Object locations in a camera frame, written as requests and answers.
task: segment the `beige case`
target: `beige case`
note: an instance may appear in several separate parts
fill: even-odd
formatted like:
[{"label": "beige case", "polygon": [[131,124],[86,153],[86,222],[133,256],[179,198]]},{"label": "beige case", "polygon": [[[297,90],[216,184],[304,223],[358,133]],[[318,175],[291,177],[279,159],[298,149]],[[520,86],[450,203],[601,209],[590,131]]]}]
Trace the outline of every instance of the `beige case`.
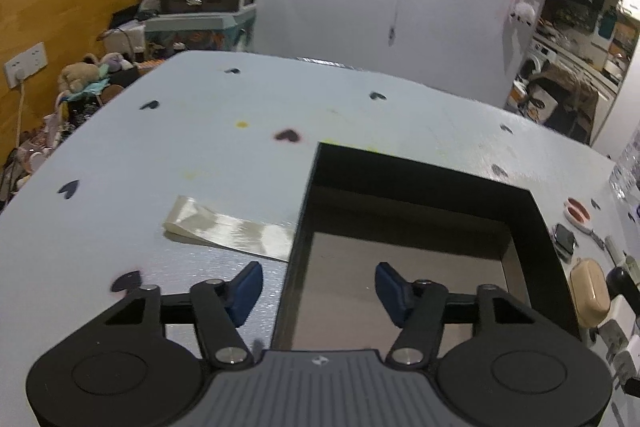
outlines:
[{"label": "beige case", "polygon": [[611,300],[604,273],[593,259],[581,259],[571,270],[569,289],[574,300],[578,324],[595,328],[609,313]]}]

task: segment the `black box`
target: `black box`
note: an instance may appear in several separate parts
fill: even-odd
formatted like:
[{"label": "black box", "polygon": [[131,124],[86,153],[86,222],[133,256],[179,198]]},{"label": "black box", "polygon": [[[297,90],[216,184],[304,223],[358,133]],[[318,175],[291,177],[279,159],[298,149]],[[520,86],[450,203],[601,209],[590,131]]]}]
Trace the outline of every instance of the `black box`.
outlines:
[{"label": "black box", "polygon": [[[455,286],[453,275],[474,286],[450,287],[457,293],[475,293],[481,283],[500,285],[483,277],[501,272],[501,285],[512,295],[580,339],[564,269],[528,190],[321,143],[272,347],[314,349],[318,343],[321,349],[383,352],[398,330],[375,296],[373,267],[379,261],[404,266],[399,271],[408,280]],[[445,331],[443,345],[470,334],[453,331],[446,341]],[[362,344],[364,339],[370,343]]]}]

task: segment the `washing machine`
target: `washing machine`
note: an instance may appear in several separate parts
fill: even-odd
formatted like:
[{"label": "washing machine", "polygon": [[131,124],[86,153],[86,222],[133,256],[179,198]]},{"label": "washing machine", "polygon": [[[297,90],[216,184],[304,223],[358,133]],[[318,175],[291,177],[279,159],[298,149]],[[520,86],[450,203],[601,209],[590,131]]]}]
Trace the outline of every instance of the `washing machine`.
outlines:
[{"label": "washing machine", "polygon": [[557,54],[536,39],[531,39],[529,51],[524,64],[520,68],[518,76],[524,81],[528,80],[532,74],[540,73],[546,62],[555,62]]}]

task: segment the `charger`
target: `charger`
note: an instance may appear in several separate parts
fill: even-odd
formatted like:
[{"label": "charger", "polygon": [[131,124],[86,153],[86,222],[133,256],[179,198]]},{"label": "charger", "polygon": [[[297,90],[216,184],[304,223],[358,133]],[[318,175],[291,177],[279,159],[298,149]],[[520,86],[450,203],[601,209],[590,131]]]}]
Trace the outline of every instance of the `charger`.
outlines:
[{"label": "charger", "polygon": [[598,333],[611,353],[628,346],[634,332],[636,314],[623,295],[611,301],[607,317],[598,325]]},{"label": "charger", "polygon": [[629,378],[636,377],[640,371],[640,337],[633,335],[628,345],[613,357],[620,383],[623,385]]}]

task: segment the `wall outlet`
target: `wall outlet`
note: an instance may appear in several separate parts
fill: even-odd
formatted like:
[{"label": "wall outlet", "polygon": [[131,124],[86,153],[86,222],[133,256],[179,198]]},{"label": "wall outlet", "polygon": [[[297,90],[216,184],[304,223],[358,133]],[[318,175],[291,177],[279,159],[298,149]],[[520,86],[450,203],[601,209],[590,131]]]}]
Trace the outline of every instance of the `wall outlet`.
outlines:
[{"label": "wall outlet", "polygon": [[23,53],[16,55],[4,65],[4,74],[9,89],[14,89],[22,80],[27,78],[26,57]]},{"label": "wall outlet", "polygon": [[44,42],[38,42],[38,44],[30,50],[27,50],[24,54],[27,55],[28,76],[36,74],[48,64],[47,53],[44,49]]},{"label": "wall outlet", "polygon": [[20,81],[38,73],[48,64],[44,42],[38,42],[33,48],[16,55],[4,65],[4,74],[9,89],[14,89]]}]

